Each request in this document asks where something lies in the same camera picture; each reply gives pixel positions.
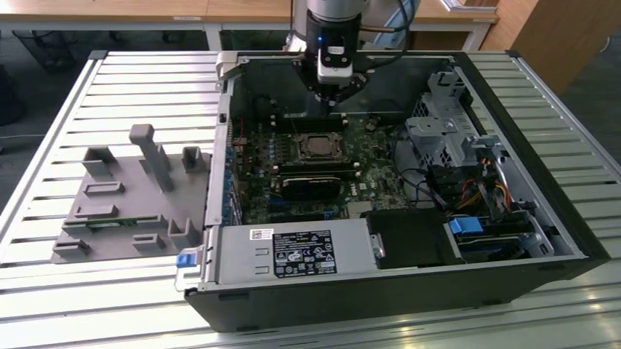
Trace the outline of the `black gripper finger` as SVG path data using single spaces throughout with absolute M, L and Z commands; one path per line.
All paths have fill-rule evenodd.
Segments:
M 335 84 L 331 88 L 331 111 L 365 89 L 369 81 L 369 74 L 362 72 Z
M 295 57 L 293 59 L 293 68 L 307 91 L 314 93 L 315 99 L 319 102 L 319 113 L 331 113 L 331 97 L 335 86 L 319 82 L 314 62 L 305 57 Z

